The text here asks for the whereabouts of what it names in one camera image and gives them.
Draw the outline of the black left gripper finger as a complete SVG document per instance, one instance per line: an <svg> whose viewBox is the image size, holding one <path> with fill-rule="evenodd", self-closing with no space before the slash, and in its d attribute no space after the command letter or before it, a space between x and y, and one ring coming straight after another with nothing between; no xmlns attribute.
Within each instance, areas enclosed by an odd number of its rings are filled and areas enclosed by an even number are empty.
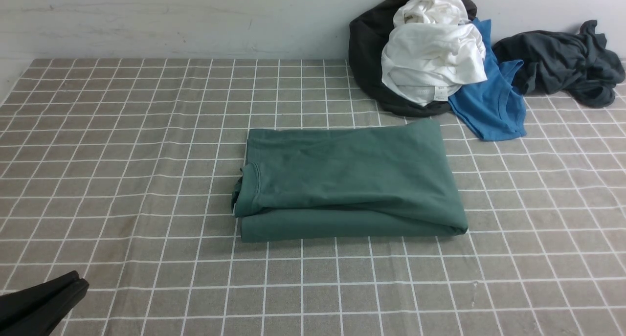
<svg viewBox="0 0 626 336"><path fill-rule="evenodd" d="M85 298L89 283L85 279L75 283L59 296L27 312L14 322L0 321L2 336L49 336L65 316Z"/></svg>
<svg viewBox="0 0 626 336"><path fill-rule="evenodd" d="M58 278L40 283L28 289L3 294L0 298L0 320L2 322L14 322L23 317L27 312L33 312L59 296L81 278L76 271L70 271Z"/></svg>

